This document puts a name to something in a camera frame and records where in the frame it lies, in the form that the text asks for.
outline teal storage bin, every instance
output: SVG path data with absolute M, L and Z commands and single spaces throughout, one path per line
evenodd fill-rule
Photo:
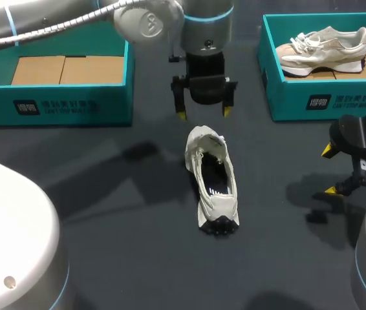
M 338 31 L 366 27 L 366 13 L 264 15 L 258 61 L 274 121 L 337 119 L 366 115 L 366 79 L 287 81 L 275 49 L 291 37 L 332 26 Z M 322 103 L 310 107 L 311 102 Z
M 122 56 L 123 81 L 11 85 L 19 58 L 29 56 Z M 133 83 L 133 50 L 105 21 L 0 50 L 0 126 L 131 125 Z

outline cardboard box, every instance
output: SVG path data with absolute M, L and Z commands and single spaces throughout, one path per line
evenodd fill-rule
M 264 15 L 258 61 L 272 119 L 293 121 L 366 115 L 366 66 L 361 74 L 312 74 L 285 78 L 276 47 L 299 33 L 332 26 L 339 31 L 366 27 L 366 13 Z
M 124 57 L 66 57 L 60 84 L 122 83 Z
M 133 83 L 133 51 L 105 21 L 0 50 L 0 126 L 130 125 Z

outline white sneaker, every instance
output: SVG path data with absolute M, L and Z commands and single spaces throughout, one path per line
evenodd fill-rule
M 195 127 L 184 159 L 199 186 L 199 227 L 213 234 L 234 232 L 239 226 L 237 188 L 224 138 L 207 126 Z
M 289 76 L 305 77 L 314 69 L 361 72 L 366 56 L 366 28 L 339 32 L 327 27 L 318 32 L 299 34 L 291 43 L 276 48 L 281 68 Z

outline beige sneaker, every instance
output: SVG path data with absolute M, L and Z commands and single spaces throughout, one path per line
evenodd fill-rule
M 299 34 L 276 48 L 281 68 L 288 76 L 305 77 L 325 67 L 339 72 L 361 72 L 366 56 L 366 28 L 339 32 L 331 26 Z

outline robotic arm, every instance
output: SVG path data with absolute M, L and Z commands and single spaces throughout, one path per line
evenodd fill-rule
M 54 205 L 0 164 L 0 309 L 73 309 L 69 270 Z
M 85 23 L 111 20 L 132 44 L 169 36 L 170 62 L 186 60 L 175 76 L 175 109 L 186 119 L 184 89 L 199 104 L 233 106 L 237 83 L 224 74 L 223 48 L 231 39 L 233 0 L 0 0 L 0 49 L 41 39 Z M 185 57 L 174 55 L 180 36 Z
M 344 115 L 331 124 L 330 143 L 322 156 L 333 158 L 339 152 L 351 156 L 353 173 L 325 192 L 350 196 L 359 187 L 366 186 L 366 116 Z

